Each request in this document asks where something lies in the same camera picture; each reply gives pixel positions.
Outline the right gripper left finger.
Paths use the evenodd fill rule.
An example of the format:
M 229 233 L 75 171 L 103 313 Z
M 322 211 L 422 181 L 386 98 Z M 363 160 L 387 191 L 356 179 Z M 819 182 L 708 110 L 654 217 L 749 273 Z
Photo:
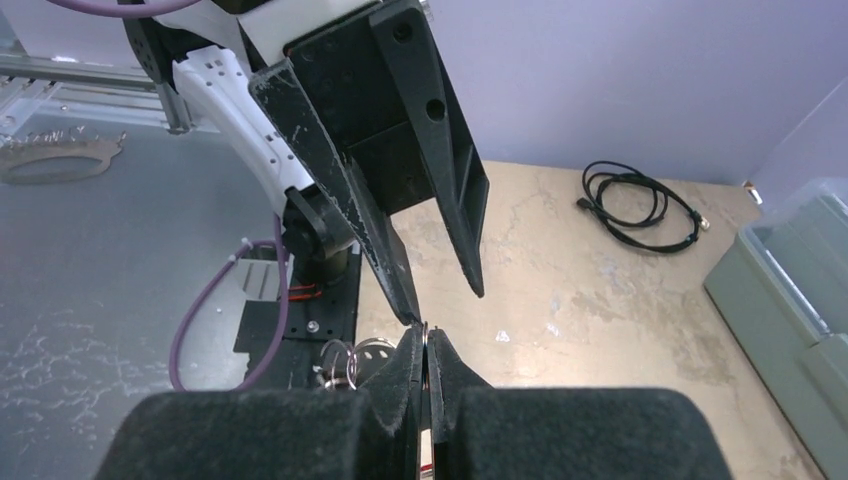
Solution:
M 120 425 L 98 479 L 415 479 L 424 328 L 355 390 L 161 393 Z

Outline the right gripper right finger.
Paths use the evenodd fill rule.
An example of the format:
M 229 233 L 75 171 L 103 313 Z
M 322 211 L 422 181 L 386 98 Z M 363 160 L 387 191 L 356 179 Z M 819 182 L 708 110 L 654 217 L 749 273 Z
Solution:
M 729 479 L 704 414 L 667 388 L 496 388 L 428 334 L 438 479 Z

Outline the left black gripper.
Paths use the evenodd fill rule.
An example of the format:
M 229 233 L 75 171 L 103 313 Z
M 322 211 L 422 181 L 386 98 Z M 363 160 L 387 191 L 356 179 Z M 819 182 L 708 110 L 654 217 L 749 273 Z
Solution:
M 433 196 L 462 272 L 483 297 L 490 183 L 420 2 L 350 14 L 287 44 L 284 55 L 253 74 L 249 92 L 349 225 L 398 320 L 422 322 L 388 215 Z

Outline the metal keyring with keys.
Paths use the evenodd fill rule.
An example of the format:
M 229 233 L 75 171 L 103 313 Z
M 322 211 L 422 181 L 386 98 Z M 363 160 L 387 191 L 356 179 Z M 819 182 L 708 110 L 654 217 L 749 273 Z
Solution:
M 422 433 L 430 428 L 427 326 L 393 343 L 332 340 L 318 370 L 315 462 L 336 478 L 417 479 Z

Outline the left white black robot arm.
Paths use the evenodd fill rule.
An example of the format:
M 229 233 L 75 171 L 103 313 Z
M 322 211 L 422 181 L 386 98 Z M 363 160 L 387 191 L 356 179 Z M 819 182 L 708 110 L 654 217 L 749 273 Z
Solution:
M 228 140 L 275 213 L 314 188 L 396 317 L 421 319 L 394 214 L 437 203 L 484 293 L 489 181 L 419 1 L 199 1 L 124 28 L 149 78 Z

